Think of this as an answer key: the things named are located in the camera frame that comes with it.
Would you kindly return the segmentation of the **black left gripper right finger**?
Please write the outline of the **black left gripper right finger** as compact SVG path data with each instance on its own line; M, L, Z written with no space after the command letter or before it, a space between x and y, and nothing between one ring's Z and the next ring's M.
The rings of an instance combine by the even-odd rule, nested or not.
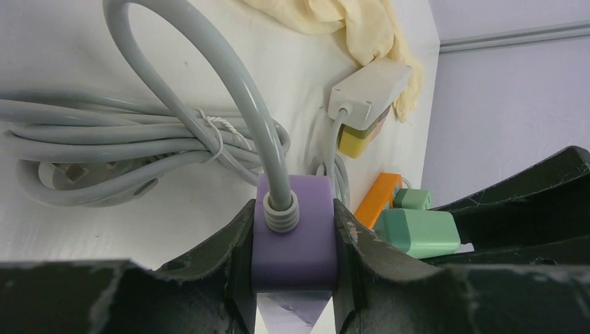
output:
M334 200L338 333L588 333L589 268L436 267L400 252Z

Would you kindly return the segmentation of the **white power strip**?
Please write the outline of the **white power strip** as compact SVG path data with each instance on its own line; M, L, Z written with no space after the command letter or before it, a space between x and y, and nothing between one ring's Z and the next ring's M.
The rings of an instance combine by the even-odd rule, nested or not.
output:
M333 86L328 117L344 109L344 125L368 129L405 89L412 67L387 58L376 59Z

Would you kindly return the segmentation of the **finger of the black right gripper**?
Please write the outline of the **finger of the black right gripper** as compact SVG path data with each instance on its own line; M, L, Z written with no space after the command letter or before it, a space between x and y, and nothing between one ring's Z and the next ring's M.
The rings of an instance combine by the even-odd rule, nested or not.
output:
M439 209L474 250L434 257L434 265L588 265L589 151L568 146Z

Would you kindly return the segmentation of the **pink plug adapter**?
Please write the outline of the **pink plug adapter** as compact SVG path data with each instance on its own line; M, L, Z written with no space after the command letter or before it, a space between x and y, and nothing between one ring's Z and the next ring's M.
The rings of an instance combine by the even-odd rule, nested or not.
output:
M374 140L381 132L384 122L386 121L389 113L390 113L390 109L391 106L389 106L387 109L385 109L382 114L378 117L378 119L376 120L376 126L375 129L372 133L372 140Z

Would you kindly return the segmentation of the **purple power strip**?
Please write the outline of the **purple power strip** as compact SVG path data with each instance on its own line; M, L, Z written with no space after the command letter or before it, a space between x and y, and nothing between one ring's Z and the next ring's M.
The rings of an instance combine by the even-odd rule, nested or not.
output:
M333 185L329 177L292 175L298 225L274 232L264 217L269 182L260 175L255 201L251 278L269 333L310 333L337 284Z

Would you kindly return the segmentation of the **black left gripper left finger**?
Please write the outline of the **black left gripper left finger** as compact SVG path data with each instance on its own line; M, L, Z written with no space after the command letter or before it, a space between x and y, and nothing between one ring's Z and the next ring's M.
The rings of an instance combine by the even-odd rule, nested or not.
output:
M252 333L255 203L157 270L130 260L4 262L2 333Z

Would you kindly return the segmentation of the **yellow plug adapter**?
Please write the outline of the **yellow plug adapter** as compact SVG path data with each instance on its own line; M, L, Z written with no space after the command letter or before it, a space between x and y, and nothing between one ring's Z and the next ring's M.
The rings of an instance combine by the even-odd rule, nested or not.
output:
M342 125L338 138L338 150L353 159L358 158L378 134L377 129L357 130Z

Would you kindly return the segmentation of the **green plug adapter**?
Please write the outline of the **green plug adapter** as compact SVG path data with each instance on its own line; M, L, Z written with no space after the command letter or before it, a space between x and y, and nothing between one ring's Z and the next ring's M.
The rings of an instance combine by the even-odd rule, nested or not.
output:
M455 253L461 238L449 212L393 208L381 212L373 231L417 259Z

